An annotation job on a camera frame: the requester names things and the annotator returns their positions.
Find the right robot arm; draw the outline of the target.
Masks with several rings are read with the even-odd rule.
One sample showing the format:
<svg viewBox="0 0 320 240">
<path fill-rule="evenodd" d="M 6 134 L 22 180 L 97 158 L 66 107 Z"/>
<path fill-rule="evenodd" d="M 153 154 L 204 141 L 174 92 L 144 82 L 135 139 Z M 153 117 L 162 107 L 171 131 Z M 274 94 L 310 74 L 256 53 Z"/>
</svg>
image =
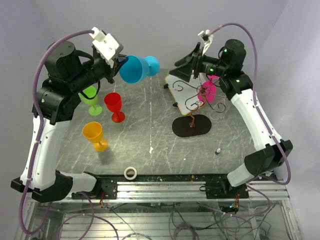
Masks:
<svg viewBox="0 0 320 240">
<path fill-rule="evenodd" d="M 258 101 L 253 82 L 242 70 L 247 54 L 244 44 L 237 39 L 227 40 L 217 58 L 206 56 L 200 45 L 197 43 L 191 53 L 175 62 L 169 74 L 186 83 L 199 74 L 217 76 L 220 89 L 246 124 L 256 151 L 246 156 L 241 166 L 227 174 L 228 181 L 221 184 L 221 194 L 231 198 L 238 192 L 238 186 L 258 175 L 282 164 L 289 167 L 293 144 L 283 140 L 273 128 Z"/>
</svg>

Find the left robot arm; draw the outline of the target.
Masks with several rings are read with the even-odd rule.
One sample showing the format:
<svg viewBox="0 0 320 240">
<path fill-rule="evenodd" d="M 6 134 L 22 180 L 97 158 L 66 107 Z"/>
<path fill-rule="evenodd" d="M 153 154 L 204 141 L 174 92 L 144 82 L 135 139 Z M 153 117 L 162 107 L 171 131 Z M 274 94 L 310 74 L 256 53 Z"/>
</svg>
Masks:
<svg viewBox="0 0 320 240">
<path fill-rule="evenodd" d="M 70 41 L 54 42 L 40 61 L 47 79 L 36 89 L 32 107 L 33 134 L 23 173 L 10 183 L 12 189 L 40 203 L 60 201 L 68 195 L 85 193 L 98 198 L 102 179 L 90 172 L 65 173 L 57 170 L 63 137 L 81 102 L 80 94 L 102 79 L 114 76 L 127 61 L 120 43 L 94 43 L 92 54 L 77 50 Z"/>
</svg>

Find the blue plastic wine glass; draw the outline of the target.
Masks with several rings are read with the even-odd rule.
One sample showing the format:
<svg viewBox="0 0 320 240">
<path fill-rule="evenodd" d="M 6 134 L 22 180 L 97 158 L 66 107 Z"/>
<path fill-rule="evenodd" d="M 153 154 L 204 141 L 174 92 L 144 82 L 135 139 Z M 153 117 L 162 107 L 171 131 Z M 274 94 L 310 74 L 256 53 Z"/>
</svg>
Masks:
<svg viewBox="0 0 320 240">
<path fill-rule="evenodd" d="M 128 84 L 136 84 L 146 77 L 158 74 L 160 63 L 154 56 L 128 55 L 128 61 L 119 71 L 120 77 Z"/>
</svg>

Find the pink plastic wine glass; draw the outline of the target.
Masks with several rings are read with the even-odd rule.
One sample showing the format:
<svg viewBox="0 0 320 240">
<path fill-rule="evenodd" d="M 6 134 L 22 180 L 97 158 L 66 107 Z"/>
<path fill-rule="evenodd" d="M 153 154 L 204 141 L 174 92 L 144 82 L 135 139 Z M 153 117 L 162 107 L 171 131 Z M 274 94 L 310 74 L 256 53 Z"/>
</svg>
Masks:
<svg viewBox="0 0 320 240">
<path fill-rule="evenodd" d="M 215 85 L 215 81 L 219 79 L 218 76 L 215 75 L 205 75 L 204 82 L 201 83 L 197 88 L 197 98 L 203 104 L 212 103 L 216 97 L 217 86 Z"/>
</svg>

